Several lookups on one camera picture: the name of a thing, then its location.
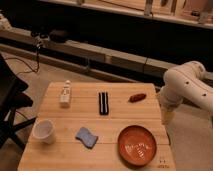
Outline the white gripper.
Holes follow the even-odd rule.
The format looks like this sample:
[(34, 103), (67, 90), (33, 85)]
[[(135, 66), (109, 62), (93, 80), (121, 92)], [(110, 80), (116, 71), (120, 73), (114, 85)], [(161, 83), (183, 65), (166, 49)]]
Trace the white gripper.
[(165, 110), (162, 112), (162, 124), (168, 125), (174, 117), (172, 111), (181, 104), (181, 96), (167, 86), (163, 86), (158, 94), (158, 99), (161, 108)]

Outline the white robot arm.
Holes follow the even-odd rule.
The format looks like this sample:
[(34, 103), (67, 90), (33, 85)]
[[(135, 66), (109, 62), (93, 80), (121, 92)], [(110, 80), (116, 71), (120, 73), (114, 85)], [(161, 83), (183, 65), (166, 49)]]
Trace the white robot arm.
[(213, 87), (203, 82), (205, 73), (204, 65), (198, 61), (172, 67), (164, 73), (164, 86), (157, 94), (164, 125), (173, 119), (173, 111), (184, 98), (213, 113)]

